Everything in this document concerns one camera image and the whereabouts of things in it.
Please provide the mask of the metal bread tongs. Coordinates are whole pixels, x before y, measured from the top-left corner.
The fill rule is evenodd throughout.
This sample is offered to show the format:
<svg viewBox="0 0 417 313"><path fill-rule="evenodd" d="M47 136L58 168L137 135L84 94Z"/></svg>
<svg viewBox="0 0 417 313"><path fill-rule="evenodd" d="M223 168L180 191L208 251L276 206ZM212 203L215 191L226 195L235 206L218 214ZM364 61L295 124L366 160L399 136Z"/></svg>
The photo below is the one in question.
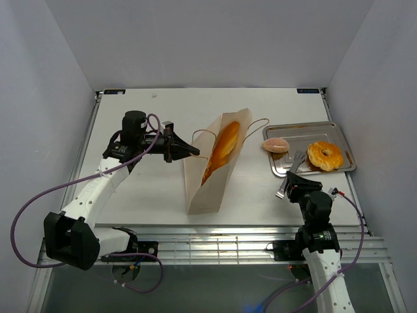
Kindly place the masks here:
<svg viewBox="0 0 417 313"><path fill-rule="evenodd" d="M297 150L294 155L293 164L290 167L290 170L288 172L296 173L296 171L299 169L300 165L306 160L307 153L305 151ZM280 188L278 189L276 193L276 197L279 199L283 199L285 197L285 187L287 184L287 177L283 180Z"/></svg>

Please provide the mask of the scored oval fake loaf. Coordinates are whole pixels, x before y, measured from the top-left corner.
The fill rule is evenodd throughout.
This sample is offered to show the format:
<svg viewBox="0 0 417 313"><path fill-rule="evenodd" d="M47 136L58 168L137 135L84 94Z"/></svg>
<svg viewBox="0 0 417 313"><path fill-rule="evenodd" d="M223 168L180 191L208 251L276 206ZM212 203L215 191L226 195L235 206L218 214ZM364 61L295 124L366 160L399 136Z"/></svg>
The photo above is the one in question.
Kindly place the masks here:
<svg viewBox="0 0 417 313"><path fill-rule="evenodd" d="M206 170L202 177L201 185L205 184L206 180L211 176L211 174L212 174L212 159L208 161Z"/></svg>

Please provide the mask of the ring shaped fake bread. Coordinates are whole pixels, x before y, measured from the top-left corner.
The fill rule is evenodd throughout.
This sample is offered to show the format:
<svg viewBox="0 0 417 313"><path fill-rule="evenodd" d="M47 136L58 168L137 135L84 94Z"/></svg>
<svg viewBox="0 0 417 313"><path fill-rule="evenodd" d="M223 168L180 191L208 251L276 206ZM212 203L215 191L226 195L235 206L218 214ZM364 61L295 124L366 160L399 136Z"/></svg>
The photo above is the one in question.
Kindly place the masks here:
<svg viewBox="0 0 417 313"><path fill-rule="evenodd" d="M309 161L323 171L333 171L342 167L344 159L340 148L325 141L309 145L307 150Z"/></svg>

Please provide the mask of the pink sugared fake doughnut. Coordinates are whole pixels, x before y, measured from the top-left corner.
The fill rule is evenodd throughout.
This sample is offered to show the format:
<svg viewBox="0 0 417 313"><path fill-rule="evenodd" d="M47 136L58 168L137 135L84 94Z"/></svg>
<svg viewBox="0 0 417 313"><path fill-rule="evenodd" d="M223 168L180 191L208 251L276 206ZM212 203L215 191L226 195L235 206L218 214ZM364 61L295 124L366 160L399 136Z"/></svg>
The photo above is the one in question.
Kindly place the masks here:
<svg viewBox="0 0 417 313"><path fill-rule="evenodd" d="M269 138L263 142L262 146L271 153L286 153L289 150L289 143L283 138Z"/></svg>

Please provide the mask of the long baguette fake bread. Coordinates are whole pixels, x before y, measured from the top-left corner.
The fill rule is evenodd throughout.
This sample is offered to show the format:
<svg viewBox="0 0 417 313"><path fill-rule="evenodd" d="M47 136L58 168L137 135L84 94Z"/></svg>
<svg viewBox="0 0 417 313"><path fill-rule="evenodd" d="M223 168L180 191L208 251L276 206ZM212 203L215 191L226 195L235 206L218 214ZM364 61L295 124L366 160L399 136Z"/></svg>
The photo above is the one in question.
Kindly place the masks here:
<svg viewBox="0 0 417 313"><path fill-rule="evenodd" d="M233 121L224 128L220 139L218 140L212 152L212 172L218 168L221 168L227 163L229 154L237 144L239 130L240 123L237 121Z"/></svg>

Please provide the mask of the beige paper bag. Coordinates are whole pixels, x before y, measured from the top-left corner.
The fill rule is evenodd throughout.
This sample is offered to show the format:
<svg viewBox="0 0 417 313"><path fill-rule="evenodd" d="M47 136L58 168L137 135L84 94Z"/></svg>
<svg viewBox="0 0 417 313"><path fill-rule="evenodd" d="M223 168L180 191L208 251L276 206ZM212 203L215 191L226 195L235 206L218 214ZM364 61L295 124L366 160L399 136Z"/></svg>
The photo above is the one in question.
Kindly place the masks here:
<svg viewBox="0 0 417 313"><path fill-rule="evenodd" d="M184 159L186 212L188 215L217 213L248 132L255 124L252 112L244 108L223 113L209 126L192 134L199 149Z"/></svg>

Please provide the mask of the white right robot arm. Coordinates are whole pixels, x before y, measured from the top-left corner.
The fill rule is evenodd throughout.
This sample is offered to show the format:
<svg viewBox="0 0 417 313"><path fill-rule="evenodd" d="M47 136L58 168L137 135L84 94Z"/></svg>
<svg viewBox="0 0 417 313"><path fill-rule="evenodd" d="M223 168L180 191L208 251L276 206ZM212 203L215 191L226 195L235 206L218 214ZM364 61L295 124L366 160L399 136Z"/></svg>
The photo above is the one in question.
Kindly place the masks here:
<svg viewBox="0 0 417 313"><path fill-rule="evenodd" d="M304 224L296 234L294 250L305 259L315 289L318 312L354 312L341 272L340 246L330 223L333 199L320 182L287 174L285 194L300 207Z"/></svg>

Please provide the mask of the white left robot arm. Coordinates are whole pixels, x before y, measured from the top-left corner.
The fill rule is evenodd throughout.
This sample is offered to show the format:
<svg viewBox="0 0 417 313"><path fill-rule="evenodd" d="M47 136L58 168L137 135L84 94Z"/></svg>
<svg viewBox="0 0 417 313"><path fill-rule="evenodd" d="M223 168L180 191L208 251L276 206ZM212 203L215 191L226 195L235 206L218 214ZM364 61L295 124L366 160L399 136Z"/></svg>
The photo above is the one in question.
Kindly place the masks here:
<svg viewBox="0 0 417 313"><path fill-rule="evenodd" d="M122 128L112 135L93 178L59 213L49 213L44 219L47 257L88 270L99 258L112 260L119 255L128 261L137 256L133 231L96 228L106 203L144 155L162 155L171 163L200 154L175 134L173 123L149 132L148 121L144 112L126 112Z"/></svg>

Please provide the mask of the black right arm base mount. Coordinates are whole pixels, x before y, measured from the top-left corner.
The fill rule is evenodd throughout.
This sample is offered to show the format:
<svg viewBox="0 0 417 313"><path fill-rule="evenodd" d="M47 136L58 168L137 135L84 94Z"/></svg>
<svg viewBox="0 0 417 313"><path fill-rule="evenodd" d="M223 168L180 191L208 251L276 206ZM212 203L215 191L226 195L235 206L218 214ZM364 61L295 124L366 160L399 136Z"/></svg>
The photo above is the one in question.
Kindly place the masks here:
<svg viewBox="0 0 417 313"><path fill-rule="evenodd" d="M295 240L275 240L269 242L266 252L273 254L274 261L304 261L305 257Z"/></svg>

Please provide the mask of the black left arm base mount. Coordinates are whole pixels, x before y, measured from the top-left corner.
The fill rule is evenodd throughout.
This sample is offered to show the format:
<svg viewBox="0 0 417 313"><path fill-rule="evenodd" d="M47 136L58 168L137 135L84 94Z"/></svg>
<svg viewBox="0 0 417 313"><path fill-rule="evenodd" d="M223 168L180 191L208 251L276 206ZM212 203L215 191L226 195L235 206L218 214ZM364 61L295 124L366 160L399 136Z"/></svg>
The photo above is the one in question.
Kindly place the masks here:
<svg viewBox="0 0 417 313"><path fill-rule="evenodd" d="M125 262L136 263L138 261L153 262L156 261L154 257L158 256L158 241L138 241L128 247L123 252L115 252L109 256L102 256L100 261L102 262Z"/></svg>

